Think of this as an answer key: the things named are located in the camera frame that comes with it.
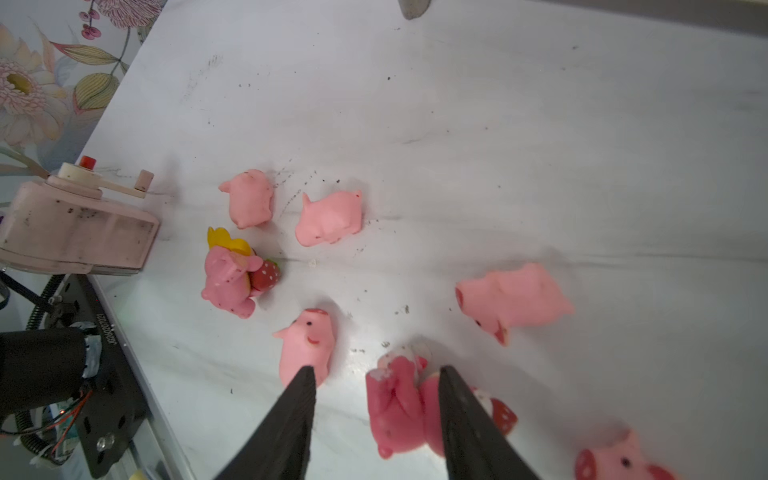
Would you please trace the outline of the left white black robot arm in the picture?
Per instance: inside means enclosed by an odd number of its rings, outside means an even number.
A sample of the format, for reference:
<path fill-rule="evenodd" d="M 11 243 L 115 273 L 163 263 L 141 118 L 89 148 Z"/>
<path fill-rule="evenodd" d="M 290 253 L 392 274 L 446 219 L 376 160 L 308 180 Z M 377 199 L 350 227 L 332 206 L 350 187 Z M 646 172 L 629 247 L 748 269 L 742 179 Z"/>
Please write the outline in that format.
<path fill-rule="evenodd" d="M 102 338 L 79 328 L 1 335 L 1 414 L 28 411 L 72 397 L 97 375 Z"/>

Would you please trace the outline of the pink bear with yellow flower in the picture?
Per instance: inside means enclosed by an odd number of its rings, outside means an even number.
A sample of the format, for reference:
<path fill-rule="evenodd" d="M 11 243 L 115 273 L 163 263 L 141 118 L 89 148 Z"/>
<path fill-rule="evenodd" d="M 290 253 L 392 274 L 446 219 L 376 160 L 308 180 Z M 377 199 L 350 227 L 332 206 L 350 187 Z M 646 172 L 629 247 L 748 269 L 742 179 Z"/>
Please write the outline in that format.
<path fill-rule="evenodd" d="M 245 240 L 233 239 L 224 228 L 209 227 L 207 243 L 202 298 L 239 318 L 249 318 L 256 309 L 255 298 L 281 280 L 279 265 L 257 255 Z"/>

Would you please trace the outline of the dark pink strawberry bear toy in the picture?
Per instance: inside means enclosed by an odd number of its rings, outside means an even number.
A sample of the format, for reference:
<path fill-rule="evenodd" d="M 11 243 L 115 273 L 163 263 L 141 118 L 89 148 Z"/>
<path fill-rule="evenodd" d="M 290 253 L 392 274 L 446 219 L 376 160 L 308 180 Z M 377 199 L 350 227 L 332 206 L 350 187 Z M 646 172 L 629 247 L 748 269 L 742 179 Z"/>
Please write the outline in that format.
<path fill-rule="evenodd" d="M 423 446 L 444 457 L 440 373 L 427 372 L 431 352 L 423 343 L 398 346 L 366 373 L 367 409 L 378 454 L 389 459 Z"/>

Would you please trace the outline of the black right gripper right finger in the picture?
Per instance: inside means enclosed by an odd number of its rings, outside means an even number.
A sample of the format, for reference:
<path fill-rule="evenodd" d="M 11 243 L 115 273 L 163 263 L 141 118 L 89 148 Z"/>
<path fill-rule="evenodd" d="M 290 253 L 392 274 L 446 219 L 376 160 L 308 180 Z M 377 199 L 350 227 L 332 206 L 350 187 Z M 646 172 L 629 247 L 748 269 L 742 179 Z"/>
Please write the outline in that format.
<path fill-rule="evenodd" d="M 494 425 L 454 367 L 446 365 L 440 369 L 438 392 L 450 480 L 537 478 Z"/>

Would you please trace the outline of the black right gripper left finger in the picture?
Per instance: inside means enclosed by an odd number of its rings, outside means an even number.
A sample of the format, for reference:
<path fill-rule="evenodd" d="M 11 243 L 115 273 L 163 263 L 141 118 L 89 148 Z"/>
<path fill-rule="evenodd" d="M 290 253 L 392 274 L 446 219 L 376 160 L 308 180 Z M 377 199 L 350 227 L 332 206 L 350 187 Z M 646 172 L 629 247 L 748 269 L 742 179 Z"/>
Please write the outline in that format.
<path fill-rule="evenodd" d="M 314 368 L 303 366 L 217 478 L 303 479 L 310 461 L 315 405 Z"/>

